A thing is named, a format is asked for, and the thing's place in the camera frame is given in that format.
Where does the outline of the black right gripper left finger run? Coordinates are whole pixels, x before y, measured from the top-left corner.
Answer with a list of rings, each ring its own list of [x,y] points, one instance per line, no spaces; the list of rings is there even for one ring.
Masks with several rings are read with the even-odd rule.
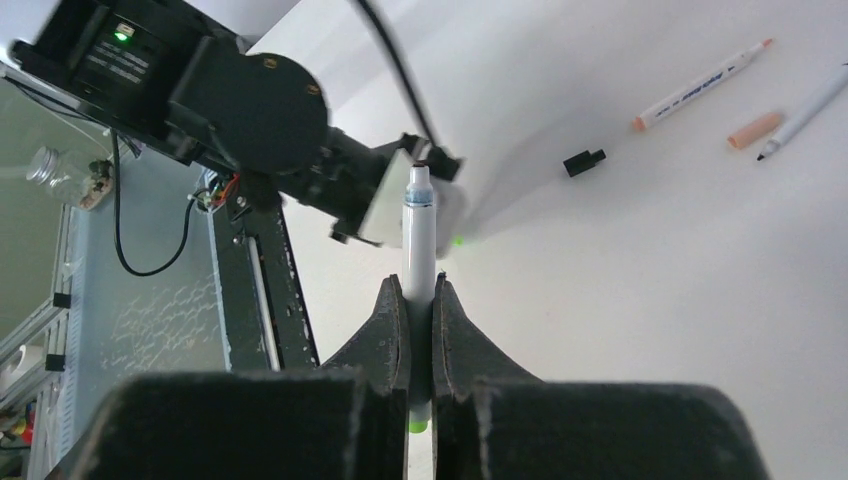
[[[156,372],[114,388],[53,479],[404,479],[410,359],[399,279],[323,365]]]

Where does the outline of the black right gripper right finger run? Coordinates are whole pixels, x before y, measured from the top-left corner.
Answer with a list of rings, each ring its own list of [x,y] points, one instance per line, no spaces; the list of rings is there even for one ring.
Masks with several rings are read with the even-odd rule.
[[[700,384],[544,381],[466,315],[439,275],[433,304],[438,479],[765,479],[737,406]]]

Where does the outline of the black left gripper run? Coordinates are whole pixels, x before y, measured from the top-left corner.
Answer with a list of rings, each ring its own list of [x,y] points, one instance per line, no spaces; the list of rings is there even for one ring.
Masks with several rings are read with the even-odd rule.
[[[278,178],[278,190],[299,203],[336,219],[330,237],[356,239],[373,246],[384,242],[364,233],[366,213],[397,150],[413,153],[424,139],[404,133],[387,144],[368,147],[340,129],[331,129],[312,163]]]

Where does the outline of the white pen green end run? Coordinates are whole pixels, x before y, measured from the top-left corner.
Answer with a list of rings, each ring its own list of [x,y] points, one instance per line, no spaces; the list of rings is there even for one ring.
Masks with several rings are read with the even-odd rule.
[[[428,167],[415,164],[412,176],[429,182]],[[426,431],[431,418],[432,321],[436,284],[436,232],[433,207],[407,207],[403,218],[402,295],[410,328],[412,358],[409,424],[413,434]]]

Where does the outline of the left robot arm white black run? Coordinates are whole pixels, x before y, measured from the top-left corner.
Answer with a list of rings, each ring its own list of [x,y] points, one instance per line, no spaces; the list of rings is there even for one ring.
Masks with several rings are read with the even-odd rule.
[[[91,119],[235,177],[257,211],[290,197],[331,216],[339,241],[399,245],[393,146],[334,128],[319,81],[296,61],[242,52],[234,32],[184,1],[6,1],[1,12],[34,23],[8,34],[11,63]]]

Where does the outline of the black pen cap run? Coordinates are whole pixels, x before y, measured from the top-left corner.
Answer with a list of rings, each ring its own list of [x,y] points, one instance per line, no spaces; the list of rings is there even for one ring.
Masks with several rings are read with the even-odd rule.
[[[563,161],[567,174],[573,178],[594,168],[599,162],[606,159],[606,153],[602,150],[583,151]]]

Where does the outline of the white pen orange tip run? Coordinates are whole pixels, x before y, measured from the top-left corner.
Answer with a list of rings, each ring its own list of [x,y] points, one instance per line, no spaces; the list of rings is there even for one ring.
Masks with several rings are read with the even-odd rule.
[[[631,122],[632,128],[637,132],[644,132],[681,108],[692,104],[700,96],[715,90],[718,85],[747,68],[773,42],[773,38],[758,42],[750,48],[723,60],[706,73],[700,74],[688,84],[678,88],[637,115]]]

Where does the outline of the peach pen cap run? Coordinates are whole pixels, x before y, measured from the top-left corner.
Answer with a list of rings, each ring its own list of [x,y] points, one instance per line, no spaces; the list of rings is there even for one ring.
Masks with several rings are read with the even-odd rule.
[[[781,112],[769,112],[738,129],[727,138],[727,143],[734,149],[747,148],[766,134],[781,125],[784,115]]]

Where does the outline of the glass jar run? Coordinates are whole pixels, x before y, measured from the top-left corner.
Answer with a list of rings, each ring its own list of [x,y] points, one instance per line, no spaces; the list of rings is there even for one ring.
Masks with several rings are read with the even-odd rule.
[[[32,158],[26,179],[62,203],[88,211],[111,192],[113,164],[77,150],[41,147]]]

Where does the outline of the aluminium frame profile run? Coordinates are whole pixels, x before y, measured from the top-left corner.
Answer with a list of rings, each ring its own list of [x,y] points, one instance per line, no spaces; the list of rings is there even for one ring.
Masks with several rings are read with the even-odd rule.
[[[60,210],[47,299],[1,341],[1,410],[17,412],[55,386],[64,368],[72,290],[73,210]]]

